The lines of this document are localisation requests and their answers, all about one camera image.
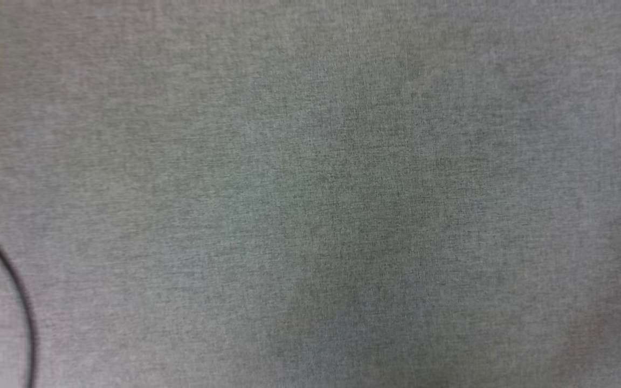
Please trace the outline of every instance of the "black ring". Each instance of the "black ring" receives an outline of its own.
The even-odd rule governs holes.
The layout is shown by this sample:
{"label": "black ring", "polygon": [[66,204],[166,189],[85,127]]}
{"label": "black ring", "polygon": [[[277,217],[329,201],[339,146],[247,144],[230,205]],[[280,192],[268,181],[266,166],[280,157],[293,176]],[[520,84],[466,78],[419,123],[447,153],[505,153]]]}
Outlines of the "black ring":
{"label": "black ring", "polygon": [[0,264],[9,275],[9,278],[18,293],[20,306],[23,308],[23,313],[25,315],[25,323],[27,324],[28,356],[27,376],[25,377],[24,386],[26,388],[33,388],[33,386],[35,386],[35,377],[37,375],[37,327],[35,326],[35,319],[32,313],[32,304],[30,303],[30,298],[28,296],[29,293],[25,290],[23,280],[20,279],[18,271],[16,271],[15,267],[11,264],[11,260],[8,259],[1,247]]}

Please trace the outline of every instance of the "fabric surface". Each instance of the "fabric surface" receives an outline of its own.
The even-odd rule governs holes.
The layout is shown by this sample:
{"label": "fabric surface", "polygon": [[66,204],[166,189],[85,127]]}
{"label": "fabric surface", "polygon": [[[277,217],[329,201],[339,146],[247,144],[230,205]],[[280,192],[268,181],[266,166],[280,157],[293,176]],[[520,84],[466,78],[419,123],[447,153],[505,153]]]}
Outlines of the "fabric surface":
{"label": "fabric surface", "polygon": [[621,1],[535,3],[0,1],[38,386],[621,388]]}

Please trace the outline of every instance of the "black wire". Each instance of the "black wire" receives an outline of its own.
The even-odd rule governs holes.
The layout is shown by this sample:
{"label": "black wire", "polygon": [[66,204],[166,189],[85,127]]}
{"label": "black wire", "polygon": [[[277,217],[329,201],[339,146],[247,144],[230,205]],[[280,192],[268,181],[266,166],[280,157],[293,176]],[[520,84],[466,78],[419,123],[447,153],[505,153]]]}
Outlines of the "black wire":
{"label": "black wire", "polygon": [[25,315],[25,324],[27,325],[27,376],[25,376],[26,388],[35,386],[35,377],[37,375],[37,328],[35,326],[34,315],[32,314],[32,304],[30,303],[29,293],[25,290],[23,280],[20,279],[18,271],[11,264],[4,250],[0,247],[0,264],[5,272],[9,275],[16,292],[19,296],[20,306],[23,308]]}

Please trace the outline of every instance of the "black cord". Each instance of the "black cord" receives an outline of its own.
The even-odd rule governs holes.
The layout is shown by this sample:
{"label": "black cord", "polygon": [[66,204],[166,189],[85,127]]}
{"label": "black cord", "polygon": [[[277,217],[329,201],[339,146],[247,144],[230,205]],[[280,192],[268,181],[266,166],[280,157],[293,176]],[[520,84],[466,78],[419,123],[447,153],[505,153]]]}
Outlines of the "black cord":
{"label": "black cord", "polygon": [[11,264],[11,260],[8,259],[4,250],[0,247],[0,264],[4,268],[5,272],[9,275],[11,282],[13,283],[16,292],[19,296],[20,306],[23,308],[25,315],[25,324],[27,325],[27,376],[25,376],[26,388],[33,388],[35,386],[35,376],[37,374],[37,328],[35,326],[35,319],[32,314],[32,304],[30,303],[30,297],[23,280],[20,279],[20,275],[16,271],[15,267]]}

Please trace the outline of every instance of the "gray fabric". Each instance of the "gray fabric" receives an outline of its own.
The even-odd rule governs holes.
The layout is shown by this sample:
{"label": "gray fabric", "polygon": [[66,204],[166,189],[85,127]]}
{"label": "gray fabric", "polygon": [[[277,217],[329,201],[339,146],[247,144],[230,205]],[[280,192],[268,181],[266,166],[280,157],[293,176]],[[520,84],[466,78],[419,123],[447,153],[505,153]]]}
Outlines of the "gray fabric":
{"label": "gray fabric", "polygon": [[39,386],[621,387],[621,1],[452,3],[0,2]]}

